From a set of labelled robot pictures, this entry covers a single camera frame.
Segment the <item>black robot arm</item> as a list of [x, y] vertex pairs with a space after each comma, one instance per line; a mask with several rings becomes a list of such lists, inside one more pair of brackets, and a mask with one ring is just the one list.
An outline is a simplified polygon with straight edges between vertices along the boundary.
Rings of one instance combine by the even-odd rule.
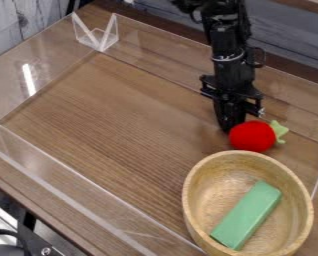
[[258, 47], [247, 43], [251, 37], [246, 0], [170, 0], [195, 23], [203, 25], [211, 46], [214, 74], [202, 75], [201, 94], [214, 103], [221, 129], [230, 130], [246, 121], [246, 115], [259, 117], [263, 94], [254, 87]]

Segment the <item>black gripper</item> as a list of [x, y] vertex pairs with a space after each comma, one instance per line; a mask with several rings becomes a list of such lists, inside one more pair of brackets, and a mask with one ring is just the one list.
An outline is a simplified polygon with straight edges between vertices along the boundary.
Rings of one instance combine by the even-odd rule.
[[246, 116], [263, 113], [263, 94], [254, 86], [255, 50], [246, 49], [237, 56], [214, 57], [214, 74], [202, 75], [201, 93], [213, 99], [218, 124], [229, 131], [246, 121]]

